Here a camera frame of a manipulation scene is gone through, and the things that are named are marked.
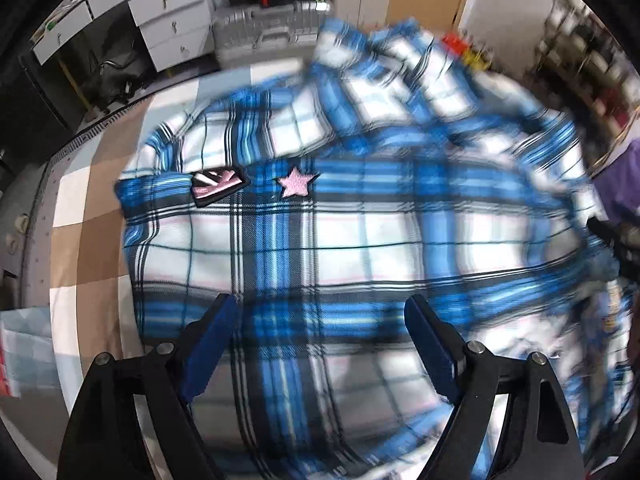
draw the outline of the plaid shirt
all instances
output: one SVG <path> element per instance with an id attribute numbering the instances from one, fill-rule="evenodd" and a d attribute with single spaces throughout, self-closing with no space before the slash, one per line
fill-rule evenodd
<path id="1" fill-rule="evenodd" d="M 196 207 L 192 173 L 229 166 L 249 184 Z M 315 178 L 285 198 L 294 168 Z M 598 206 L 573 123 L 469 73 L 413 21 L 366 36 L 329 20 L 303 73 L 160 124 L 116 194 L 145 342 L 177 336 L 219 292 L 242 304 L 192 405 L 229 475 L 375 477 L 424 460 L 450 407 L 404 326 L 416 292 L 495 352 L 555 357 L 582 434 L 619 403 L 611 364 L 606 394 L 581 397 L 578 380 L 570 309 L 615 269 L 586 235 Z M 600 418 L 581 415 L 596 397 Z"/>

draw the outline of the wall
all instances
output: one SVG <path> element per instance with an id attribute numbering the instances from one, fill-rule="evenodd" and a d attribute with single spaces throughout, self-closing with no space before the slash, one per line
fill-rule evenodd
<path id="1" fill-rule="evenodd" d="M 460 29 L 485 41 L 515 75 L 534 63 L 553 0 L 467 0 Z"/>

